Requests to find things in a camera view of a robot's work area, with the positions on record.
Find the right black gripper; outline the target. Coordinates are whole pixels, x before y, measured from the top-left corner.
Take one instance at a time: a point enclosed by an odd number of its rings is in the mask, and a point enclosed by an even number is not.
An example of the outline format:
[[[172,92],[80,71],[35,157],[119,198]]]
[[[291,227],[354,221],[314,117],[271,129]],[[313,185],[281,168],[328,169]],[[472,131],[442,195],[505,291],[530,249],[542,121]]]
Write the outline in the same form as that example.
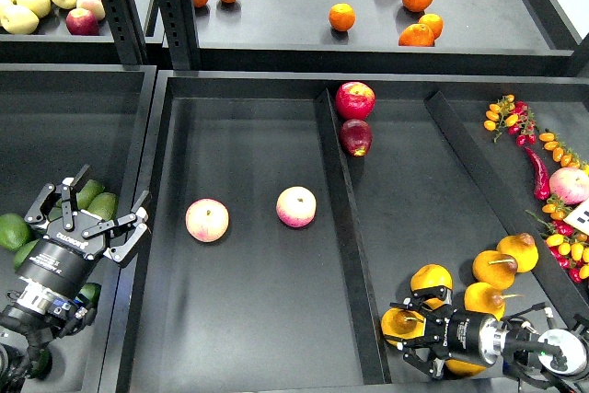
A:
[[[453,309],[453,290],[437,285],[411,292],[391,308],[419,314],[424,320],[427,340],[405,340],[396,347],[402,359],[432,379],[444,375],[446,360],[476,365],[493,365],[500,353],[500,323],[495,316]]]

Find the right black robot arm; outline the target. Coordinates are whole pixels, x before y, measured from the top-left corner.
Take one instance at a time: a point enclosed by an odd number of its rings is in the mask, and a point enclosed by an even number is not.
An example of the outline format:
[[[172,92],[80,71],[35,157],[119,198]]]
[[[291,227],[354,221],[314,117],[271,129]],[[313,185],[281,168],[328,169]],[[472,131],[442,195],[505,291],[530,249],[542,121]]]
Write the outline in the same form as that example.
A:
[[[480,373],[502,363],[505,376],[538,389],[578,392],[588,378],[588,321],[577,317],[572,329],[556,325],[551,310],[547,330],[537,331],[524,313],[497,319],[490,313],[456,308],[444,285],[417,289],[391,304],[380,320],[382,336],[403,360],[431,378],[446,371]]]

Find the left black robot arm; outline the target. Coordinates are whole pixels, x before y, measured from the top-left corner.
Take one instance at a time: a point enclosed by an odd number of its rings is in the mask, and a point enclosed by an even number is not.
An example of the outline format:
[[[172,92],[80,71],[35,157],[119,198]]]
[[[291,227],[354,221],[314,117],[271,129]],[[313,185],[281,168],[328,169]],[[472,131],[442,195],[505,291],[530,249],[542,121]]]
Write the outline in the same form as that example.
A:
[[[27,342],[16,362],[10,360],[13,352],[2,351],[5,392],[46,372],[51,342],[93,322],[98,305],[83,293],[88,277],[103,258],[126,267],[148,230],[149,191],[140,194],[129,213],[115,219],[79,208],[76,195],[89,174],[90,167],[83,166],[72,178],[45,184],[24,217],[41,237],[16,271],[24,289],[1,313],[2,328]]]

